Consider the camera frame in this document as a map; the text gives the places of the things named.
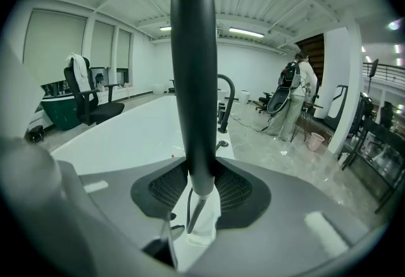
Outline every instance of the backpack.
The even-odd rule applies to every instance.
[[[300,71],[299,62],[291,61],[285,66],[278,79],[278,86],[280,88],[296,89],[299,87],[300,81]]]

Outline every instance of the ceiling light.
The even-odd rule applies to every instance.
[[[233,28],[231,27],[229,29],[229,32],[236,32],[236,33],[241,33],[241,34],[247,34],[247,35],[252,35],[254,37],[264,37],[264,34],[260,34],[260,33],[255,33],[255,32],[251,32],[251,31],[246,31],[246,30],[241,30],[239,28]]]
[[[388,24],[388,27],[390,30],[397,30],[399,28],[399,21],[393,21],[391,23]]]

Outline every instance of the mesh vent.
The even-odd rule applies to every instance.
[[[222,171],[215,178],[215,186],[220,195],[222,213],[243,205],[252,194],[251,183],[230,170]]]
[[[185,179],[182,169],[177,167],[153,180],[147,189],[155,199],[172,210],[186,184],[187,178]]]

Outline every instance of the railing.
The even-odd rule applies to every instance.
[[[368,77],[372,65],[372,63],[363,63],[364,77]],[[405,86],[405,68],[390,65],[378,65],[373,78]]]

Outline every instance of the white shirt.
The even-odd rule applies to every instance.
[[[318,79],[311,67],[311,65],[306,61],[301,61],[299,64],[299,72],[300,72],[300,80],[301,84],[298,88],[291,91],[291,94],[298,95],[298,96],[306,96],[306,89],[304,86],[307,83],[311,84],[311,93],[308,95],[309,98],[312,98],[316,91],[316,84],[318,83]]]

